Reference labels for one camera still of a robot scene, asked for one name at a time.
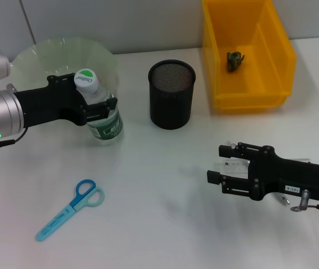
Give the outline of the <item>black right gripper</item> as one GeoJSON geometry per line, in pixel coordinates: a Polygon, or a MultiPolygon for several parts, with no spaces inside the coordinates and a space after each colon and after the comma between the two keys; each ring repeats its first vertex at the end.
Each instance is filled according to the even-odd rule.
{"type": "Polygon", "coordinates": [[[238,142],[234,146],[219,146],[219,156],[250,161],[248,179],[207,171],[207,182],[221,186],[222,193],[250,197],[260,201],[269,193],[301,196],[310,192],[310,198],[319,201],[319,165],[283,159],[271,146],[255,146],[238,142]]]}

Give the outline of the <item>clear bottle green label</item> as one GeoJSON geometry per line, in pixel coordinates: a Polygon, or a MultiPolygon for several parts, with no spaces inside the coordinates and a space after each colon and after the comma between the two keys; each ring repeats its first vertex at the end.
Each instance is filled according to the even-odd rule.
{"type": "MultiPolygon", "coordinates": [[[[113,98],[114,95],[105,88],[91,69],[80,69],[75,73],[74,83],[88,104],[96,104],[113,98]]],[[[123,122],[118,108],[111,110],[105,119],[87,124],[91,133],[101,141],[109,144],[119,139],[123,131],[123,122]]]]}

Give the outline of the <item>pale green glass fruit bowl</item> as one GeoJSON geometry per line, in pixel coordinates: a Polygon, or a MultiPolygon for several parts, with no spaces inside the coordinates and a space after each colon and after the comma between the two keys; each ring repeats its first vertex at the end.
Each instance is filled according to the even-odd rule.
{"type": "Polygon", "coordinates": [[[48,85],[47,77],[76,73],[88,68],[113,95],[118,75],[115,56],[98,41],[83,37],[42,41],[20,53],[11,63],[10,81],[19,91],[48,85]]]}

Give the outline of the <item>blue teal scissors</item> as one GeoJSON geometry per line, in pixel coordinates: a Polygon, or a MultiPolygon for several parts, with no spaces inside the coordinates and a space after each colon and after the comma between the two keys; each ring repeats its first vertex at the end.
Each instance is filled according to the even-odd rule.
{"type": "Polygon", "coordinates": [[[96,207],[105,200],[105,193],[102,188],[97,187],[91,179],[84,179],[76,185],[75,196],[73,200],[59,213],[55,215],[35,236],[37,242],[43,242],[58,230],[72,216],[82,210],[84,207],[96,207]],[[89,184],[90,187],[84,193],[80,192],[80,187],[89,184]]]}

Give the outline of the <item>clear plastic ruler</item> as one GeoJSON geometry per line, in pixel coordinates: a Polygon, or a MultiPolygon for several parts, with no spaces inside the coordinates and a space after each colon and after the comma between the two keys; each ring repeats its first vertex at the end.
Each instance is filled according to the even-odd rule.
{"type": "Polygon", "coordinates": [[[247,176],[249,164],[249,160],[222,159],[214,164],[214,170],[225,175],[247,176]]]}

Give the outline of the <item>black mesh pen holder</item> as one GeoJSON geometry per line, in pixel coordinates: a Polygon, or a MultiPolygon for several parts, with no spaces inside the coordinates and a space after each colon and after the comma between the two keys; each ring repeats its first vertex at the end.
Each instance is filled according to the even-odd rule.
{"type": "Polygon", "coordinates": [[[177,59],[160,61],[150,68],[150,119],[156,126],[174,130],[188,123],[195,80],[194,69],[177,59]]]}

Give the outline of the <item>yellow plastic bin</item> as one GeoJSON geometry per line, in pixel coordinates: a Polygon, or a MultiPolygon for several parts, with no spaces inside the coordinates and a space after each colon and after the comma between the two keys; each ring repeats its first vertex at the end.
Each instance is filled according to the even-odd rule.
{"type": "Polygon", "coordinates": [[[272,0],[202,0],[202,53],[215,110],[276,108],[292,93],[297,56],[272,0]],[[227,52],[245,55],[227,71],[227,52]]]}

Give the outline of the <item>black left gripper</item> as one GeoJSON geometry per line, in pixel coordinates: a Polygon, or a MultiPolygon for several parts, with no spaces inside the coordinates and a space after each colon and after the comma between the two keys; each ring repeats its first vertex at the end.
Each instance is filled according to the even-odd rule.
{"type": "Polygon", "coordinates": [[[68,120],[77,126],[106,119],[117,106],[113,97],[88,105],[77,91],[75,74],[47,77],[48,85],[39,89],[19,91],[15,97],[24,115],[24,127],[29,128],[55,120],[68,120]]]}

